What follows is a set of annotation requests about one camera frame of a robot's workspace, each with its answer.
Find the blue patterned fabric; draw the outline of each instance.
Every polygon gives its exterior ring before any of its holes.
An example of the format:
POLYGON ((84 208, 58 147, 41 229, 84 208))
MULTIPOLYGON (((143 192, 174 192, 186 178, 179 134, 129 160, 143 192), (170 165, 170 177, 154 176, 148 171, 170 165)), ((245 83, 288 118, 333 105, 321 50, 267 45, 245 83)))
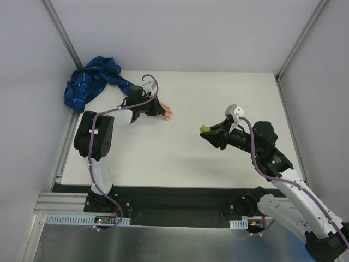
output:
POLYGON ((95 57, 83 68, 75 70, 67 82, 64 92, 64 103, 78 112, 83 112, 85 105, 98 96, 107 83, 118 85, 128 95, 133 84, 119 74, 121 67, 115 64, 114 58, 95 57))

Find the gray wall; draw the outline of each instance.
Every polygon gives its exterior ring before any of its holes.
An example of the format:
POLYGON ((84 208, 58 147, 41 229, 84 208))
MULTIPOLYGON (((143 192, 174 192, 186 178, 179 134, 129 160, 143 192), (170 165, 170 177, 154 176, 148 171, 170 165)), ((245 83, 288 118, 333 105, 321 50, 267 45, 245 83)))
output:
POLYGON ((52 178, 75 68, 39 0, 1 1, 0 27, 0 261, 10 262, 52 178))
POLYGON ((274 72, 319 0, 52 0, 83 64, 274 72))
POLYGON ((312 188, 346 221, 349 221, 348 14, 348 0, 331 0, 281 80, 312 188))

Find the purple cable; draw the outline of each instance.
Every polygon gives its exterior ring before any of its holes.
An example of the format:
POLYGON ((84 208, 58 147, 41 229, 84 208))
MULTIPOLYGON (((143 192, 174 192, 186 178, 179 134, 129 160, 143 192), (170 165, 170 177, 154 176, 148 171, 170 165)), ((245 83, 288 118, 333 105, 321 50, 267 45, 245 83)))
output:
MULTIPOLYGON (((307 189, 305 188, 301 188, 301 185, 293 182, 293 181, 289 181, 286 179, 282 179, 282 178, 278 178, 278 177, 272 177, 272 176, 268 176, 266 174, 264 174, 260 168, 257 165, 257 161, 256 161, 256 148, 255 148, 255 136, 254 136, 254 132, 253 132, 253 128, 252 125, 250 123, 250 121, 247 120, 247 118, 241 116, 239 117, 241 120, 245 121, 247 126, 249 127, 250 130, 250 136, 251 136, 251 158, 252 158, 252 163, 253 166, 255 167, 256 171, 263 176, 266 179, 269 180, 275 180, 275 181, 280 181, 280 182, 285 182, 288 184, 292 184, 295 187, 297 187, 299 190, 303 190, 313 201, 314 203, 319 207, 319 209, 324 213, 324 215, 326 216, 326 218, 331 221, 332 218, 330 216, 330 214, 327 212, 327 210, 321 205, 321 203, 313 196, 313 194, 311 194, 307 189)), ((335 228, 335 230, 338 232, 338 234, 341 236, 344 244, 347 246, 347 248, 349 248, 349 242, 348 240, 345 238, 344 234, 342 233, 342 231, 339 229, 339 227, 337 226, 337 224, 335 222, 331 222, 332 226, 335 228)))
POLYGON ((144 78, 146 76, 149 76, 151 77, 156 86, 157 86, 157 91, 155 92, 154 96, 152 96, 149 100, 145 101, 145 102, 142 102, 142 103, 139 103, 139 104, 136 104, 136 105, 130 105, 130 106, 125 106, 123 108, 114 108, 114 109, 111 109, 111 110, 107 110, 107 111, 104 111, 102 113, 98 113, 94 116, 93 118, 93 122, 92 122, 92 128, 91 128, 91 137, 90 137, 90 141, 89 141, 89 149, 88 149, 88 162, 90 164, 89 166, 89 174, 90 174, 90 177, 91 177, 91 180, 92 180, 92 183, 95 184, 95 187, 96 189, 99 191, 99 193, 101 193, 104 197, 106 197, 109 201, 111 201, 113 204, 115 204, 118 209, 120 210, 120 220, 115 223, 113 226, 111 226, 110 228, 107 228, 107 229, 102 229, 100 228, 99 230, 101 231, 109 231, 109 230, 112 230, 114 229, 123 219, 123 211, 120 207, 120 205, 118 204, 118 202, 116 202, 114 199, 112 199, 111 197, 109 197, 107 194, 105 194, 100 188, 99 186, 96 184, 96 180, 94 179, 94 176, 93 176, 93 172, 92 172, 92 160, 91 160, 91 156, 92 156, 92 146, 93 146, 93 139, 94 139, 94 130, 96 128, 96 122, 97 122, 97 118, 99 116, 102 116, 102 115, 106 115, 108 113, 112 113, 112 112, 115 112, 115 111, 119 111, 119 110, 124 110, 124 109, 130 109, 130 108, 136 108, 138 106, 142 106, 142 105, 145 105, 147 103, 149 103, 150 101, 152 101, 153 99, 156 99, 157 98, 157 95, 158 95, 158 92, 159 92, 159 85, 158 85, 158 82, 157 80, 155 79, 155 77, 153 77, 152 75, 149 75, 149 74, 146 74, 142 77, 142 81, 144 80, 144 78))

